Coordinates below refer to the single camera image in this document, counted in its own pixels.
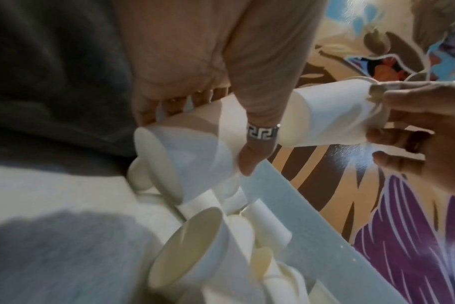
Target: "silver ring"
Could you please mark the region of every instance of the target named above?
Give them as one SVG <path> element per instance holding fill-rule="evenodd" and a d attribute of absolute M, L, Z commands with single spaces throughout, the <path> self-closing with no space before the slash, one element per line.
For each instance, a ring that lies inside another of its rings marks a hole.
<path fill-rule="evenodd" d="M 247 135 L 251 138 L 255 138 L 258 140 L 273 140 L 276 139 L 278 136 L 279 127 L 281 125 L 277 125 L 273 128 L 259 128 L 250 123 L 247 123 Z"/>

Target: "gray blanket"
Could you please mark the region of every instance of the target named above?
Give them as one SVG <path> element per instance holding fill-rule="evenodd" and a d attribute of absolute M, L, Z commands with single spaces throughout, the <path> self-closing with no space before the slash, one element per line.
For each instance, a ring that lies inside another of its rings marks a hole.
<path fill-rule="evenodd" d="M 134 156 L 110 0 L 0 0 L 0 127 Z"/>

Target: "gray fabric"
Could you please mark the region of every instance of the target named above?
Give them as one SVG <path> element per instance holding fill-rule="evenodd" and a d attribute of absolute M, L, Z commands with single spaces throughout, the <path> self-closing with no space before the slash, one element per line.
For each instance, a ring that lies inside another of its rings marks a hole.
<path fill-rule="evenodd" d="M 0 127 L 134 156 L 110 0 L 0 0 Z"/>
<path fill-rule="evenodd" d="M 146 294 L 161 242 L 122 215 L 61 212 L 0 226 L 0 303 L 164 303 Z"/>

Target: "hand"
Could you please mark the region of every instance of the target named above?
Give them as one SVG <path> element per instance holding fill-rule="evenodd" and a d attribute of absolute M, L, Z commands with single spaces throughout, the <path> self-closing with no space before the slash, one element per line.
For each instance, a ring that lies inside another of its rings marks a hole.
<path fill-rule="evenodd" d="M 390 121 L 430 130 L 372 130 L 371 143 L 422 153 L 425 160 L 373 154 L 374 162 L 399 173 L 413 174 L 455 195 L 455 82 L 387 82 L 371 87 L 391 108 Z"/>
<path fill-rule="evenodd" d="M 183 110 L 188 95 L 202 105 L 210 101 L 211 90 L 216 99 L 231 85 L 249 123 L 276 126 L 326 3 L 116 0 L 132 65 L 131 104 L 137 123 L 156 121 L 159 103 L 173 115 Z M 275 144 L 248 138 L 239 154 L 241 173 L 250 175 Z"/>

